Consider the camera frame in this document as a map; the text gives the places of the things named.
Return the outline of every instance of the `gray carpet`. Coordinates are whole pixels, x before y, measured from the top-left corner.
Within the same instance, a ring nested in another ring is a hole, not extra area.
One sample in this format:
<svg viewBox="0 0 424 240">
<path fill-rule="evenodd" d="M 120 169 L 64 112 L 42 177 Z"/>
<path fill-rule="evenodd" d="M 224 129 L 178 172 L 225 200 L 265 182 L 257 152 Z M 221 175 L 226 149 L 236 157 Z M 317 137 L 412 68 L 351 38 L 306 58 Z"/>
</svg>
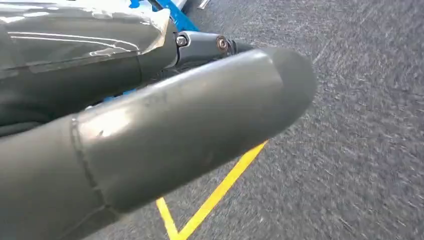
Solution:
<svg viewBox="0 0 424 240">
<path fill-rule="evenodd" d="M 424 4 L 211 0 L 207 32 L 308 56 L 314 105 L 272 139 L 193 240 L 424 239 Z M 165 197 L 178 228 L 234 162 Z M 155 204 L 90 237 L 165 240 Z"/>
</svg>

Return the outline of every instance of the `protective plastic film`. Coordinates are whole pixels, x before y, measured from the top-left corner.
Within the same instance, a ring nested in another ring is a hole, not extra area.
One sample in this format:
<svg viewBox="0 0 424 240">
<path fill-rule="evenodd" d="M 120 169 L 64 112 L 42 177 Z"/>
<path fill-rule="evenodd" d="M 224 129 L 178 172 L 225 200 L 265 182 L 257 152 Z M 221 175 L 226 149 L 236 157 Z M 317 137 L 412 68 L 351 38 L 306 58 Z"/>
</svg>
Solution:
<svg viewBox="0 0 424 240">
<path fill-rule="evenodd" d="M 169 19 L 168 9 L 104 1 L 0 0 L 0 78 L 145 54 L 163 46 Z"/>
</svg>

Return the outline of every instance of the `metal rod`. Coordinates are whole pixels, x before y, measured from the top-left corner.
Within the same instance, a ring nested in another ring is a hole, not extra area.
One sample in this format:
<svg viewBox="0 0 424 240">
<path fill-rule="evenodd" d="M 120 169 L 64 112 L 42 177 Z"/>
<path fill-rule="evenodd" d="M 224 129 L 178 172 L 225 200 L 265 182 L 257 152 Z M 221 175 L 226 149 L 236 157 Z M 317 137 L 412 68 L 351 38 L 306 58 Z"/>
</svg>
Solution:
<svg viewBox="0 0 424 240">
<path fill-rule="evenodd" d="M 204 10 L 206 8 L 206 5 L 209 3 L 209 1 L 210 0 L 203 0 L 197 8 Z"/>
</svg>

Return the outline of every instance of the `bolt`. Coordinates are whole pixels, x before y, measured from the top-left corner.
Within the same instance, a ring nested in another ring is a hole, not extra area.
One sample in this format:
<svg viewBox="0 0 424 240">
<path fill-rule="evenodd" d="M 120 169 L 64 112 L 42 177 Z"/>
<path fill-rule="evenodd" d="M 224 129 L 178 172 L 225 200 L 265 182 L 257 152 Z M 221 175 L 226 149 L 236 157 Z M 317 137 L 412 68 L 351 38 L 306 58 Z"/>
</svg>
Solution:
<svg viewBox="0 0 424 240">
<path fill-rule="evenodd" d="M 188 44 L 187 38 L 185 36 L 177 36 L 175 41 L 178 47 L 184 47 Z"/>
<path fill-rule="evenodd" d="M 222 52 L 226 52 L 228 50 L 228 43 L 225 37 L 219 36 L 216 38 L 216 46 Z"/>
</svg>

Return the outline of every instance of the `yellow tape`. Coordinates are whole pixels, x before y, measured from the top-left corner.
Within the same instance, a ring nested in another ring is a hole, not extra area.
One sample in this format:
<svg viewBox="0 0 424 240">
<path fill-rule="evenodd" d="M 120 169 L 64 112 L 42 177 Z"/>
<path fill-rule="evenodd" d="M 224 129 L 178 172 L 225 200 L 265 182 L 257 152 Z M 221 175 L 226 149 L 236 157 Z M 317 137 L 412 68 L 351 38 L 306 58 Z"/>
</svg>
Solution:
<svg viewBox="0 0 424 240">
<path fill-rule="evenodd" d="M 170 240 L 187 240 L 191 234 L 205 220 L 212 209 L 220 202 L 228 190 L 233 186 L 242 173 L 253 162 L 256 156 L 261 152 L 267 142 L 246 152 L 237 164 L 232 168 L 228 175 L 222 180 L 219 186 L 212 192 L 207 200 L 202 204 L 199 210 L 188 220 L 187 224 L 178 232 L 168 206 L 163 197 L 156 201 L 157 208 L 162 216 L 166 231 Z"/>
</svg>

